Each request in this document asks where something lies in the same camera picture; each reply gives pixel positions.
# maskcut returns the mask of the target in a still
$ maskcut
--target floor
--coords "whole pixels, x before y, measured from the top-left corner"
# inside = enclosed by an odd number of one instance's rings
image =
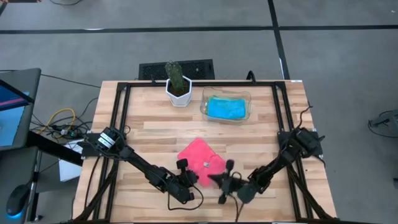
[[[280,26],[398,24],[394,0],[274,0]],[[265,0],[83,0],[8,4],[0,30],[142,27],[272,26]],[[342,220],[398,222],[397,139],[372,134],[369,119],[397,109],[398,30],[282,30],[291,79],[303,80],[322,142],[333,200]],[[274,31],[118,32],[102,34],[0,34],[0,69],[39,67],[43,74],[100,85],[133,80],[140,63],[212,58],[217,79],[282,79]],[[81,113],[97,88],[42,77],[34,114],[46,122],[61,108]],[[93,119],[92,103],[83,120]],[[376,131],[388,134],[388,130]],[[54,158],[45,157],[44,167]],[[58,167],[45,173],[42,223],[70,216],[77,181],[60,184]],[[62,198],[56,207],[50,201]]]

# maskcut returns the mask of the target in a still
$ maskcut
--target pink cloth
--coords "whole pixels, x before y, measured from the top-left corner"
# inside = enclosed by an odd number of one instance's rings
[[[199,176],[198,183],[203,187],[212,183],[208,174],[220,174],[225,171],[225,161],[200,138],[191,142],[177,157],[188,160],[188,169]]]

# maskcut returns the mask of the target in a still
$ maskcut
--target black stand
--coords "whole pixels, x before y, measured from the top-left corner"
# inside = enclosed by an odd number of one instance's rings
[[[36,158],[36,168],[32,176],[32,189],[30,192],[29,204],[27,207],[26,220],[28,222],[35,222],[40,220],[41,216],[36,214],[37,202],[39,201],[39,193],[36,192],[37,181],[39,179],[40,167],[38,164],[41,163],[41,153],[45,152],[51,156],[55,156],[72,164],[82,166],[83,160],[81,155],[65,146],[57,144],[47,138],[36,134],[32,131],[28,132],[26,147],[37,147],[39,149],[38,156]]]

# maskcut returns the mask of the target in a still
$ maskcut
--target wooden tabletop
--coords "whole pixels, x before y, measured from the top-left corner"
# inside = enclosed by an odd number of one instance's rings
[[[109,126],[116,94],[117,82],[103,82],[95,111],[93,131],[100,133]],[[286,82],[287,93],[295,125],[299,113],[307,105],[302,82]],[[203,87],[193,87],[193,98],[186,108],[174,108],[164,87],[133,87],[129,99],[126,124],[131,127],[127,135],[128,144],[151,164],[166,167],[179,174],[177,154],[184,150],[195,138],[204,139],[223,159],[235,160],[234,170],[247,177],[253,169],[268,164],[279,150],[277,132],[279,130],[270,87],[219,87],[232,91],[248,91],[252,96],[250,118],[240,125],[221,124],[205,121],[199,110]],[[120,121],[124,91],[118,111]],[[279,92],[282,112],[282,94]],[[285,127],[287,120],[283,113]],[[313,128],[310,112],[303,115],[303,125]],[[95,158],[86,159],[80,176],[73,206],[77,217],[83,210],[88,179]],[[89,201],[94,196],[101,172],[101,162],[95,170],[90,187]],[[323,164],[311,157],[303,159],[303,167],[309,191],[318,203],[332,216],[336,215]],[[220,189],[197,187],[203,192],[203,205],[194,211],[167,209],[167,194],[155,189],[144,174],[127,162],[121,162],[114,195],[111,222],[233,222],[236,215],[234,200],[229,198],[225,205],[218,205]],[[170,198],[171,207],[192,208],[200,203],[200,194],[192,189],[195,200],[186,205]],[[302,216],[305,217],[302,194],[297,189]],[[103,218],[106,208],[106,192],[99,217]],[[286,170],[274,176],[269,188],[257,194],[254,200],[245,205],[240,222],[294,221],[294,211],[290,197]]]

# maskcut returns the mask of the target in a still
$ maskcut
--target cactus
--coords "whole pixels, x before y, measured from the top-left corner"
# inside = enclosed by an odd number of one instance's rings
[[[184,79],[182,77],[181,65],[178,62],[167,62],[165,66],[167,75],[172,82],[172,87],[179,94],[183,95],[185,93]]]

